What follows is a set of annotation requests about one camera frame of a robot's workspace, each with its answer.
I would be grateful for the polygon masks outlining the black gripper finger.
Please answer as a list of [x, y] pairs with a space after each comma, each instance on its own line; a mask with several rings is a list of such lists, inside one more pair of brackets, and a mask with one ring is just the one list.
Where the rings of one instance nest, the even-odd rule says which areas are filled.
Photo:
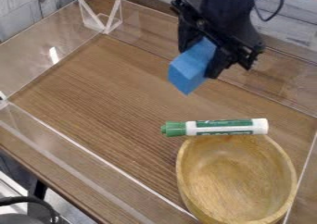
[[204, 34], [197, 26], [197, 22], [178, 19], [178, 50], [181, 53], [188, 51], [202, 39]]
[[225, 47], [219, 47], [208, 64], [205, 76], [217, 79], [225, 69], [231, 68], [239, 61], [237, 54]]

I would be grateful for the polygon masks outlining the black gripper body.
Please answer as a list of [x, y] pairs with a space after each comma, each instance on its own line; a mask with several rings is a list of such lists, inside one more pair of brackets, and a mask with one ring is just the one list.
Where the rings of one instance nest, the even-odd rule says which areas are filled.
[[252, 23], [252, 11], [257, 0], [173, 0], [178, 18], [184, 17], [197, 26], [215, 45], [237, 54], [239, 64], [249, 70], [265, 43]]

